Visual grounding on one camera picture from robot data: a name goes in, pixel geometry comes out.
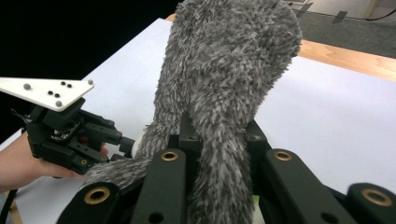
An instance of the plush toy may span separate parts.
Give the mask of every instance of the plush toy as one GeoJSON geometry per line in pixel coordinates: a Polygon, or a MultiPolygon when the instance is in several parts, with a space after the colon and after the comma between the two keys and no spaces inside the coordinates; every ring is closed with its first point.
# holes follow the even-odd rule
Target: plush toy
{"type": "Polygon", "coordinates": [[[100,164],[85,186],[123,188],[145,175],[150,158],[178,133],[189,112],[202,142],[191,195],[192,223],[252,222],[245,128],[296,56],[302,34],[280,0],[187,0],[177,7],[155,94],[155,115],[133,159],[100,164]]]}

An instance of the furry gray object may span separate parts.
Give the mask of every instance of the furry gray object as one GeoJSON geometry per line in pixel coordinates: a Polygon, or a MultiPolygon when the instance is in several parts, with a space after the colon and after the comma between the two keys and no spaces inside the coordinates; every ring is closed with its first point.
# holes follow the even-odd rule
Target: furry gray object
{"type": "Polygon", "coordinates": [[[178,133],[188,111],[203,149],[189,196],[192,223],[251,223],[245,128],[302,39],[280,0],[187,0],[179,4],[155,95],[155,115],[134,159],[99,164],[83,186],[120,188],[145,175],[150,158],[178,133]]]}

